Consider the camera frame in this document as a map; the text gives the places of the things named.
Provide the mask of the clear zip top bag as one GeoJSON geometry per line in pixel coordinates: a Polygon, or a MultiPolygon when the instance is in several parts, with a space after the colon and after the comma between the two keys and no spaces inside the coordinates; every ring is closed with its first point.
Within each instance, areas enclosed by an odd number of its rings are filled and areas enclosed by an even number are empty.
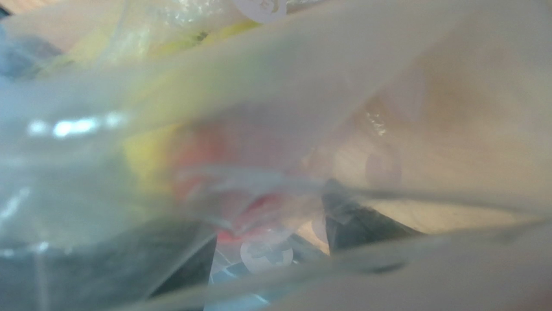
{"type": "Polygon", "coordinates": [[[209,280],[110,310],[550,310],[550,1],[57,1],[1,10],[1,241],[62,248],[158,220],[216,234],[209,280]],[[155,60],[40,70],[102,27],[155,60]],[[239,229],[143,191],[123,144],[221,128],[232,160],[183,172],[284,203],[239,229]],[[423,234],[331,253],[321,200],[423,234]]]}

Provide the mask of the yellow toy bananas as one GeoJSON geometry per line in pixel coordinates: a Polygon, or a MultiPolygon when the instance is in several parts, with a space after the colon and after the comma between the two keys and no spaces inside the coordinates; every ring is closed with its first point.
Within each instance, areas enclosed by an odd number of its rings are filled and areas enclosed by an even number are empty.
{"type": "MultiPolygon", "coordinates": [[[[183,52],[198,45],[226,39],[249,29],[258,27],[252,20],[240,21],[215,30],[177,30],[164,41],[154,42],[146,38],[146,31],[133,30],[125,39],[109,43],[108,35],[113,28],[102,27],[81,39],[67,53],[56,56],[40,70],[41,75],[74,65],[77,68],[90,68],[99,61],[102,52],[108,53],[108,63],[121,64],[137,60],[155,60],[183,52]]],[[[171,189],[169,181],[161,181],[158,175],[168,170],[172,161],[168,151],[180,124],[172,122],[153,130],[145,130],[125,140],[124,155],[126,162],[137,178],[137,186],[153,193],[166,193],[171,189]]]]}

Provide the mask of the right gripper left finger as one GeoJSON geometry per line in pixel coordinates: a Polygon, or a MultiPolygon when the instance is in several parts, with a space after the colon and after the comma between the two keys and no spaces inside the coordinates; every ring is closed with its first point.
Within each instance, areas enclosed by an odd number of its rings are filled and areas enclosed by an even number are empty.
{"type": "Polygon", "coordinates": [[[148,222],[89,245],[1,241],[2,310],[110,310],[209,280],[216,234],[183,220],[148,222]]]}

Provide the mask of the red toy strawberry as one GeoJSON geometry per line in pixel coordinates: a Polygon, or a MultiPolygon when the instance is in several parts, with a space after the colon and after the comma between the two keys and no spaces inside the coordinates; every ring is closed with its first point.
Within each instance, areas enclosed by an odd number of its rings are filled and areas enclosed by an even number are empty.
{"type": "Polygon", "coordinates": [[[211,125],[197,126],[179,136],[175,144],[172,164],[175,169],[173,190],[176,196],[188,203],[196,203],[201,212],[218,214],[229,220],[231,227],[239,229],[255,220],[275,212],[284,203],[281,194],[271,193],[254,196],[244,190],[216,190],[228,179],[221,175],[192,172],[205,165],[227,164],[232,160],[224,131],[211,125]]]}

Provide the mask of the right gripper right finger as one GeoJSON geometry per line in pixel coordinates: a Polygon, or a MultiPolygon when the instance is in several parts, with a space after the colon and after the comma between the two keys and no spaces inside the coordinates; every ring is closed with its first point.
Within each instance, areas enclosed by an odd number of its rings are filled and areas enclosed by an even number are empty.
{"type": "Polygon", "coordinates": [[[423,234],[372,207],[361,205],[335,179],[325,183],[321,200],[331,253],[423,234]]]}

